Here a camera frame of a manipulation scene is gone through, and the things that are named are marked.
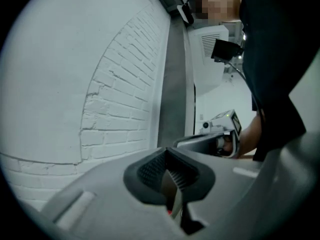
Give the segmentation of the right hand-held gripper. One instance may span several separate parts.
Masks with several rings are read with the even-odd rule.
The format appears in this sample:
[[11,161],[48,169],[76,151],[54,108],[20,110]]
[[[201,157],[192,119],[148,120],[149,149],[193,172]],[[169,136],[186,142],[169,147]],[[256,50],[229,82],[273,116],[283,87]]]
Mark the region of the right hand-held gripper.
[[[202,123],[198,135],[190,135],[177,139],[173,146],[206,155],[235,158],[239,150],[242,126],[234,109],[222,112],[211,120]],[[223,155],[224,136],[233,138],[233,152]]]

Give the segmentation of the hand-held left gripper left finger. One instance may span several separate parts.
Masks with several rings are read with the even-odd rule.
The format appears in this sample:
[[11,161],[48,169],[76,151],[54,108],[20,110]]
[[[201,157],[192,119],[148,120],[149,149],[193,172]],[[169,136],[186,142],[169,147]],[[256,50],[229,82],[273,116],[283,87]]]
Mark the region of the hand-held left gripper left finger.
[[125,169],[159,148],[101,163],[55,194],[41,214],[79,240],[182,240],[185,232],[163,205],[137,200]]

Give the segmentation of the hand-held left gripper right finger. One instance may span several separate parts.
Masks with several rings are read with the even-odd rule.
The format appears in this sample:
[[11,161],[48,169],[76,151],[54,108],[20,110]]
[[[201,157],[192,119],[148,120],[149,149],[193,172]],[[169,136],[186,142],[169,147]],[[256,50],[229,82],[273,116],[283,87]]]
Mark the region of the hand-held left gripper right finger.
[[262,162],[167,148],[166,163],[182,193],[185,229],[167,235],[254,235],[261,212]]

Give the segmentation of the person's right forearm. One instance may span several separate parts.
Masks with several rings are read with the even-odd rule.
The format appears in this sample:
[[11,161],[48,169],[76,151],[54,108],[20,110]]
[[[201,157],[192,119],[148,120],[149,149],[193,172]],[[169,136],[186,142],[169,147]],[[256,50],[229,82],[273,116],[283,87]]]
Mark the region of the person's right forearm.
[[239,149],[237,158],[255,150],[258,146],[262,135],[262,123],[259,113],[253,118],[249,126],[240,133],[239,136]]

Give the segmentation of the person's right hand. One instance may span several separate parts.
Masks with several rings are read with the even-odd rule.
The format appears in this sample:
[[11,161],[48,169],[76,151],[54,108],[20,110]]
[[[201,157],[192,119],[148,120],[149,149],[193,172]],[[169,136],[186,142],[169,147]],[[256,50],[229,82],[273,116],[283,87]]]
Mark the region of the person's right hand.
[[224,135],[223,136],[224,144],[222,146],[223,149],[223,155],[229,156],[233,153],[234,147],[233,147],[233,138],[231,135]]

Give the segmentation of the dark grey pillar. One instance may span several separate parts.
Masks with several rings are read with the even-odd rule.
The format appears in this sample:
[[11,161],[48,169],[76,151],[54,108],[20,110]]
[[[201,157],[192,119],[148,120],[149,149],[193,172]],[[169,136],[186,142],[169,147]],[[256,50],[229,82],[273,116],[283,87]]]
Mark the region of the dark grey pillar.
[[184,0],[157,0],[165,10],[160,69],[154,89],[149,130],[150,149],[170,147],[195,133],[195,86],[188,25],[177,6]]

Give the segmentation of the white appliance with vent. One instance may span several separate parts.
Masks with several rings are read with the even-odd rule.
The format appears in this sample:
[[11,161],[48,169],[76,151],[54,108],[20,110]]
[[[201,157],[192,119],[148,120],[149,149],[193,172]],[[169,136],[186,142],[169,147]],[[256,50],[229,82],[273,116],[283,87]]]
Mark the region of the white appliance with vent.
[[223,78],[225,65],[211,58],[216,41],[229,39],[229,31],[223,25],[207,26],[188,31],[193,79],[198,96],[218,87]]

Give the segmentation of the black monitor screen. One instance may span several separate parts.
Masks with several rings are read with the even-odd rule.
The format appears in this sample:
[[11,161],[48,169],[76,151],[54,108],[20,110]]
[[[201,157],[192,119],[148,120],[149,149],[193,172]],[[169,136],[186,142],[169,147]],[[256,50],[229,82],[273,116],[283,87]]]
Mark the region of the black monitor screen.
[[242,55],[244,49],[233,42],[216,39],[211,58],[217,63],[229,63],[233,57]]

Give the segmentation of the person's black shirt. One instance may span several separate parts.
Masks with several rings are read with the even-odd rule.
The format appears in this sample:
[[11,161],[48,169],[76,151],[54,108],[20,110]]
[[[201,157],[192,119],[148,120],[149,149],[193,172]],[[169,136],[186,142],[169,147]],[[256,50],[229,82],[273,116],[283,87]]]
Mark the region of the person's black shirt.
[[262,162],[269,151],[306,131],[289,98],[303,75],[301,65],[295,67],[293,61],[299,51],[297,28],[285,0],[242,0],[239,15],[246,35],[243,71],[264,113],[262,136],[253,157]]

